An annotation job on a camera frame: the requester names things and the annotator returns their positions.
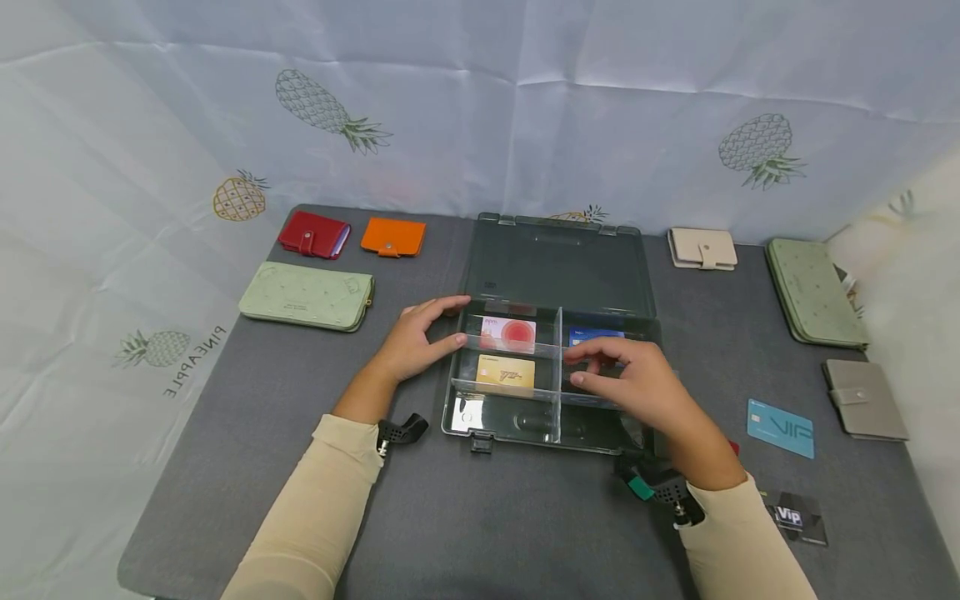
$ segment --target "red wallet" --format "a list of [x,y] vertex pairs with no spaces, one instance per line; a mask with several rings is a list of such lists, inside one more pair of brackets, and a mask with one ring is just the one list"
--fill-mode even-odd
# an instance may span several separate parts
[[298,210],[276,239],[290,252],[334,259],[350,235],[350,224]]

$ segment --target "orange wallet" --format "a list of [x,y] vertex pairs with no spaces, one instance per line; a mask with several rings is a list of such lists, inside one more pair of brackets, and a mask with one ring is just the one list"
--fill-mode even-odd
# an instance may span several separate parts
[[360,240],[360,248],[380,256],[416,256],[423,245],[426,223],[371,217]]

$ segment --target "blue card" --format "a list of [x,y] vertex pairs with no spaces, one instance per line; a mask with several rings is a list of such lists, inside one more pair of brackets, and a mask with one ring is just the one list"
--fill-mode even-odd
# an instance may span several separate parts
[[613,331],[612,329],[594,329],[592,327],[571,327],[570,328],[570,347],[573,348],[581,342],[592,340],[593,338],[622,338],[623,331]]
[[813,458],[813,422],[779,408],[750,400],[747,434],[768,444]]

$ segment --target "pineapple print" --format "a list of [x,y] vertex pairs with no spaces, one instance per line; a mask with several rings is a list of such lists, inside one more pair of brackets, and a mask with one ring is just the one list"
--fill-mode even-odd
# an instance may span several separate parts
[[146,360],[151,367],[164,368],[177,362],[190,345],[190,336],[178,331],[160,331],[147,340],[137,329],[136,334],[128,335],[120,344],[120,351],[114,357],[117,359],[114,367],[123,365],[125,369]]
[[237,171],[213,192],[213,212],[228,221],[249,221],[267,208],[263,190],[270,189],[267,180],[247,171]]
[[587,207],[587,210],[577,210],[573,212],[562,212],[559,215],[547,217],[558,221],[576,221],[577,223],[603,223],[609,217],[600,206],[593,204]]
[[380,124],[368,123],[367,117],[351,119],[333,94],[297,69],[284,69],[276,76],[276,97],[304,123],[345,137],[354,152],[376,154],[377,146],[390,145],[383,138],[392,133],[380,131]]
[[750,171],[743,185],[751,189],[774,183],[789,183],[791,177],[805,177],[798,169],[798,158],[787,158],[793,141],[790,122],[782,114],[761,114],[733,130],[720,142],[720,161],[734,171]]

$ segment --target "wallet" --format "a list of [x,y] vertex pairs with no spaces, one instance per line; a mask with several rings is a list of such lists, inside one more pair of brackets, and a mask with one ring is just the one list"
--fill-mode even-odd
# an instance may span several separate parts
[[251,319],[356,331],[373,303],[373,276],[280,262],[260,265],[240,299]]
[[910,439],[880,365],[828,360],[824,373],[844,431],[861,440]]
[[790,334],[799,342],[865,349],[867,329],[856,313],[825,244],[775,239],[767,262]]
[[736,249],[729,231],[672,228],[666,239],[675,267],[732,271],[736,266]]
[[371,217],[360,247],[380,256],[416,256],[423,244],[426,223]]
[[298,210],[276,240],[284,250],[333,260],[349,235],[349,223]]

